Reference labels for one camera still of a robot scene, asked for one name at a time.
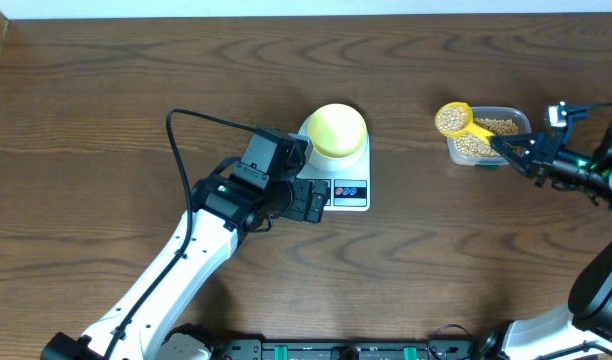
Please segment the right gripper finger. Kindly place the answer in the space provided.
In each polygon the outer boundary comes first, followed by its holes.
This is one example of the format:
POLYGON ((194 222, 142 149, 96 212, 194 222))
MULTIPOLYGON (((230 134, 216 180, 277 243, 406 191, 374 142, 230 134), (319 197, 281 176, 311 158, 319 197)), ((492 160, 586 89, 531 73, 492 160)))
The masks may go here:
POLYGON ((493 136, 489 143, 497 153, 531 153, 542 149, 551 139, 547 133, 523 133, 493 136))
POLYGON ((491 147, 522 176, 533 178, 537 175, 538 165, 535 163, 536 142, 492 142, 491 147))

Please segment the pale yellow bowl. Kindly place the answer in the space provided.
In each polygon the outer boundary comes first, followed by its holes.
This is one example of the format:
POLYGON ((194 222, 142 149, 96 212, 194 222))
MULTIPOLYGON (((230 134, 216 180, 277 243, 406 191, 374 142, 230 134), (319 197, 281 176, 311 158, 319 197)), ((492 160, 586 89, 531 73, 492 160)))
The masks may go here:
POLYGON ((317 109, 307 125, 307 136, 314 149, 330 158, 343 158, 357 152, 368 131, 364 118, 344 104, 328 104, 317 109))

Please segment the yellow measuring scoop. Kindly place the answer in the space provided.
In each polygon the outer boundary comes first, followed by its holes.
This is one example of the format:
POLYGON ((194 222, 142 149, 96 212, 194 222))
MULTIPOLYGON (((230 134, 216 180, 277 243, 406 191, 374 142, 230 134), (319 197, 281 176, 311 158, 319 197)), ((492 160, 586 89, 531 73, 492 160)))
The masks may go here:
POLYGON ((489 144, 490 138, 494 136, 494 133, 474 122, 472 108, 464 102, 451 102, 442 106, 435 114, 434 123, 447 138, 456 139, 471 134, 489 144))

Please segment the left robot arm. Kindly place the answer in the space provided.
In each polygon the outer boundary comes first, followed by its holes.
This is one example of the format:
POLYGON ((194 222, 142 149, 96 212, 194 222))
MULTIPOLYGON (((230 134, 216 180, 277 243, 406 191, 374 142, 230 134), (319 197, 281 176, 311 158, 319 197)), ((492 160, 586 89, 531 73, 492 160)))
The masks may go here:
POLYGON ((187 209, 162 251, 128 292, 74 339, 57 333, 44 359, 171 359, 173 325, 247 235, 274 219, 320 222, 326 182, 303 177, 308 158, 230 157, 187 190, 187 209))

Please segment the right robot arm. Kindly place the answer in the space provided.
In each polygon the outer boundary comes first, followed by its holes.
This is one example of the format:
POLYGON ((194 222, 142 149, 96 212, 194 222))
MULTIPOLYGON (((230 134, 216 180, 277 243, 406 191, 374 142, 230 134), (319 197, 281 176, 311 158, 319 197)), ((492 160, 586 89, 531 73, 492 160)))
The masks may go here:
MULTIPOLYGON (((520 174, 558 191, 578 191, 612 209, 612 122, 592 156, 572 151, 564 133, 496 137, 493 147, 520 174)), ((491 333, 481 359, 612 357, 612 241, 575 280, 566 304, 491 333)))

